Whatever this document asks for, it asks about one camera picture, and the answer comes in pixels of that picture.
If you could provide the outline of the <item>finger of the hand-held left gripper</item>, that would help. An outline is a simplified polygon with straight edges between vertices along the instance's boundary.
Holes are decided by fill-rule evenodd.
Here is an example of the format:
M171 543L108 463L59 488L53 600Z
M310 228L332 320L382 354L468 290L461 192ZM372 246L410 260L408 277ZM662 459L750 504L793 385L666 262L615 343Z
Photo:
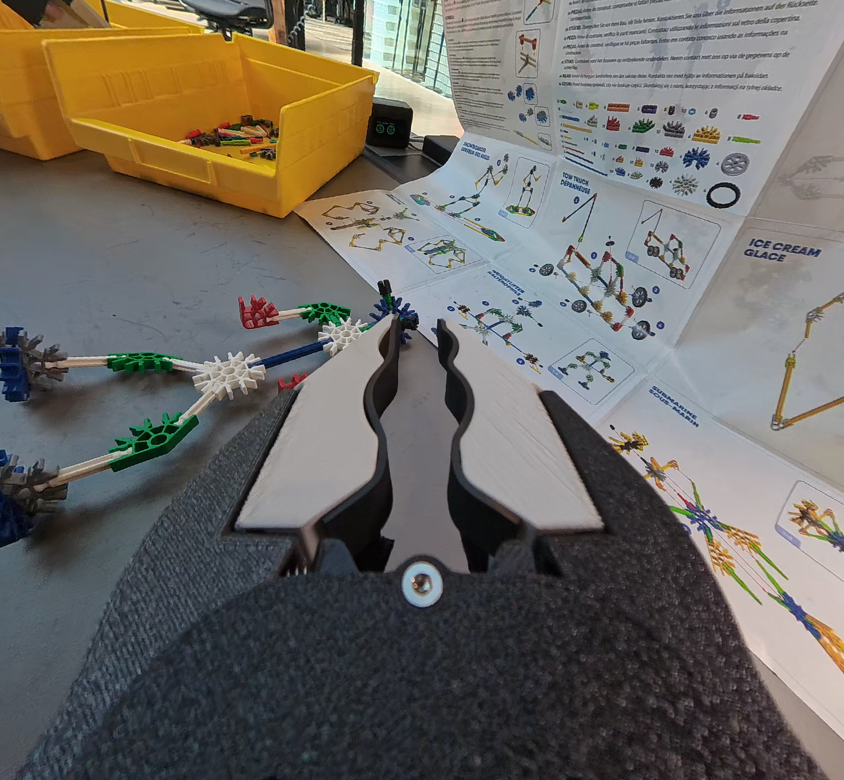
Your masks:
M107 18L91 7L85 0L48 0L45 13L40 20L41 29L83 29L111 26Z

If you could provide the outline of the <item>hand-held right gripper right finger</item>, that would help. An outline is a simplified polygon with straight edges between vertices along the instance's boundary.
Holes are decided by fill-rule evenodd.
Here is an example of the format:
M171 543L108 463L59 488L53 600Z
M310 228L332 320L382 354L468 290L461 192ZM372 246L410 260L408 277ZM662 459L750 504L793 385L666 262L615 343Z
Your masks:
M505 542L601 532L604 522L541 399L541 390L470 331L441 318L445 402L457 421L447 489L468 557Z

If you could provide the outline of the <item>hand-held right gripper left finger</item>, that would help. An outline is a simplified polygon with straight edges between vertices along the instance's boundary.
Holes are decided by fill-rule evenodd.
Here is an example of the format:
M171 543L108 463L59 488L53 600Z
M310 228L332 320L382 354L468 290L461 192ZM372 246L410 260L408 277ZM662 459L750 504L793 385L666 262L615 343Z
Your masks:
M397 390L401 331L385 317L300 385L236 531L293 535L305 557L324 539L357 554L380 536L392 509L381 415Z

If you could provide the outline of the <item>yellow plastic bin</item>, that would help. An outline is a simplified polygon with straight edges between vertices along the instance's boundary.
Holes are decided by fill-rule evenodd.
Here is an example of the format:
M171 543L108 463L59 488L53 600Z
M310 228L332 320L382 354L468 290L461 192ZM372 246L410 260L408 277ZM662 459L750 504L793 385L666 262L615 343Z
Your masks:
M1 5L1 148L35 160L79 152L62 117L42 47L46 40L204 33L204 27L113 0L84 0L110 29L35 29Z
M111 169L285 217L364 149L378 73L236 35L51 40L69 131ZM243 115L279 130L274 161L181 144Z

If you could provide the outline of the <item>construction toy figure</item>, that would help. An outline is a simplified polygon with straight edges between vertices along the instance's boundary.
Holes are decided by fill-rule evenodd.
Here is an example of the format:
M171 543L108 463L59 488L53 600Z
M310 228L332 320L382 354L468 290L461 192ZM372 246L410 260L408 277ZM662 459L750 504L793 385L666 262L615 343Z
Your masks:
M69 370L105 367L112 372L128 374L180 372L191 377L198 398L184 412L172 416L164 414L158 422L145 419L142 424L130 427L128 436L117 438L105 455L60 468L58 477L52 479L48 486L69 486L72 482L105 470L119 472L163 457L198 427L200 416L215 402L224 398L233 400L238 394L248 395L257 390L266 380L267 371L272 368L311 354L324 353L333 358L384 319L396 318L400 321L401 343L406 343L410 333L418 328L418 313L394 294L386 298L380 296L375 311L371 313L370 323L353 321L349 309L330 302L313 302L279 312L280 322L300 318L319 323L321 328L316 341L266 359L239 351L199 363L170 354L146 351L68 356L65 361L54 364Z

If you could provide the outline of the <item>grey desk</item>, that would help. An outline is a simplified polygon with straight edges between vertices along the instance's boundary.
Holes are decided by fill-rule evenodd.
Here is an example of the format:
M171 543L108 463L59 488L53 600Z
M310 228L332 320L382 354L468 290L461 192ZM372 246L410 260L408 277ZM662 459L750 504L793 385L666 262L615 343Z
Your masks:
M97 153L41 163L2 153L2 328L20 325L70 356L116 351L205 361L228 351L269 355L311 342L294 320L240 326L239 296L283 309L308 300L366 319L377 292L298 216L270 218L108 169ZM402 349L384 425L394 508L388 563L431 553L465 572L446 504L445 373L414 335ZM2 778L15 778L78 675L103 609L146 532L174 497L277 394L269 382L217 403L176 451L77 482L31 537L2 548ZM69 372L26 404L2 398L2 448L31 465L97 457L143 418L185 411L181 374ZM761 662L760 676L829 778L842 778L842 740Z

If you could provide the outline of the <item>pile of colourful toy pieces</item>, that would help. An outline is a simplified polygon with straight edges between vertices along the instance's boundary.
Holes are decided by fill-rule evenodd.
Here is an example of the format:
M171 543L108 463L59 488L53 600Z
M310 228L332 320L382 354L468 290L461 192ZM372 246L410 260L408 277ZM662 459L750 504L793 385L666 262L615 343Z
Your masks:
M279 129L270 119L244 115L209 130L194 129L177 142L196 149L216 150L230 158L276 161Z

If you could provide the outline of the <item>folded instruction sheet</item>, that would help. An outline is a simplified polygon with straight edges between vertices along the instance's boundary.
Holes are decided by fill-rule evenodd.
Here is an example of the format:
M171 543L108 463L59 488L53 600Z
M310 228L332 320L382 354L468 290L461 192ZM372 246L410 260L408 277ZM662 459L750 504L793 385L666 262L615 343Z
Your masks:
M440 0L442 169L300 215L609 438L842 734L843 0Z

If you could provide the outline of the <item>black flat mat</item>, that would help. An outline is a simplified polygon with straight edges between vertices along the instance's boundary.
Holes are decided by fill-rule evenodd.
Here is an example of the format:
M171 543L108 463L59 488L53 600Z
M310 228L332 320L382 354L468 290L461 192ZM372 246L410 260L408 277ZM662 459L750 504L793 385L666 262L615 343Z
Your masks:
M362 155L399 185L426 177L444 166L420 149L382 149L365 145Z

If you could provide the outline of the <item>small black display device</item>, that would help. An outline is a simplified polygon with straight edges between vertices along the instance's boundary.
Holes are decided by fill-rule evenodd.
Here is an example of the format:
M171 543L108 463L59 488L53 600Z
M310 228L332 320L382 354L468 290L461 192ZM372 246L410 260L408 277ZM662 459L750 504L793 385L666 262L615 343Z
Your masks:
M374 98L365 143L378 148L406 149L413 117L412 107L403 100Z

